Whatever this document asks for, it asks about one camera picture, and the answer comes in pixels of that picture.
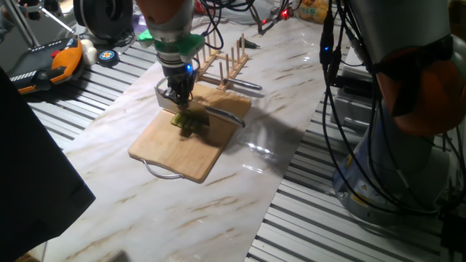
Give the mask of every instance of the white marble surface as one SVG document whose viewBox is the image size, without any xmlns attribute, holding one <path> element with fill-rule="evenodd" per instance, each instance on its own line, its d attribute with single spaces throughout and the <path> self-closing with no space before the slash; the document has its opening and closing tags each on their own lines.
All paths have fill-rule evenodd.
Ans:
<svg viewBox="0 0 466 262">
<path fill-rule="evenodd" d="M 262 46 L 248 50 L 238 79 L 264 89 L 203 184 L 155 178 L 127 154 L 161 110 L 153 86 L 163 75 L 153 65 L 66 149 L 97 199 L 49 241 L 45 261 L 106 261 L 118 250 L 131 261 L 243 261 L 322 97 L 321 30 L 298 19 L 265 36 L 253 26 L 221 26 L 227 50 L 241 32 Z"/>
</svg>

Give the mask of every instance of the cutting board handle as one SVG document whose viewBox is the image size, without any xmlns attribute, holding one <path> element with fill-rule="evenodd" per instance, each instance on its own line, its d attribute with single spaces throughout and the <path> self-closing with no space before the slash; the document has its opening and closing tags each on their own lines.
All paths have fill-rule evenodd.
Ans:
<svg viewBox="0 0 466 262">
<path fill-rule="evenodd" d="M 155 175 L 156 177 L 158 178 L 162 178 L 162 179 L 178 179 L 178 178 L 184 178 L 184 176 L 182 174 L 173 174 L 173 175 L 163 175 L 163 174 L 160 174 L 158 172 L 155 172 L 153 171 L 150 166 L 147 164 L 146 160 L 144 159 L 141 159 L 141 161 L 146 165 L 147 167 L 147 170 L 152 174 L 152 175 Z"/>
</svg>

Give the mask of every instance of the yellow container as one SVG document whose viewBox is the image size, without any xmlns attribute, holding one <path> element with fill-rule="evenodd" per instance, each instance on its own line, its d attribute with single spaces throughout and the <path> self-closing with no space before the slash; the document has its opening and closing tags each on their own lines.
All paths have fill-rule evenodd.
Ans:
<svg viewBox="0 0 466 262">
<path fill-rule="evenodd" d="M 302 0 L 298 16 L 307 21 L 323 23 L 328 11 L 328 0 Z"/>
</svg>

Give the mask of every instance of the red light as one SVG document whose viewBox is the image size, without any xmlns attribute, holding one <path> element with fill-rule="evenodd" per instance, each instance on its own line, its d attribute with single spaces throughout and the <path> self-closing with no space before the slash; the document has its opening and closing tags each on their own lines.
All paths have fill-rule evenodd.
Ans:
<svg viewBox="0 0 466 262">
<path fill-rule="evenodd" d="M 282 17 L 283 17 L 283 19 L 285 19 L 285 20 L 288 19 L 288 9 L 282 11 Z"/>
</svg>

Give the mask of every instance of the white ball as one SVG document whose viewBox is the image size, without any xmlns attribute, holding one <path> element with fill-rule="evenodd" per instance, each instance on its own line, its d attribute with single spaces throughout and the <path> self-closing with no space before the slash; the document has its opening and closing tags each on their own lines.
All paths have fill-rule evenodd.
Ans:
<svg viewBox="0 0 466 262">
<path fill-rule="evenodd" d="M 81 40 L 81 44 L 82 44 L 82 51 L 84 52 L 86 52 L 89 48 L 94 48 L 94 44 L 90 40 L 87 40 L 87 39 Z"/>
<path fill-rule="evenodd" d="M 97 50 L 94 47 L 87 49 L 86 52 L 82 53 L 85 65 L 95 65 L 97 63 Z"/>
</svg>

